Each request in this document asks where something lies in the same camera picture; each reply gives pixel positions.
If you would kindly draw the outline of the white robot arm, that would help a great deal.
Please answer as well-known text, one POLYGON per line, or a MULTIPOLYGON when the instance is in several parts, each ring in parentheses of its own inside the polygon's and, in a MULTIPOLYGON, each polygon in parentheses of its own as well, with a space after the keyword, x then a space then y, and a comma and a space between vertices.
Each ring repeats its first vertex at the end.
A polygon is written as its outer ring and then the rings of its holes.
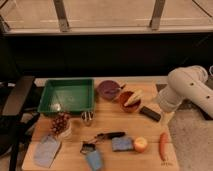
POLYGON ((167 85, 156 97, 164 112, 175 111, 189 99, 213 119, 213 90, 206 85, 208 73, 202 66, 179 67, 167 76, 167 85))

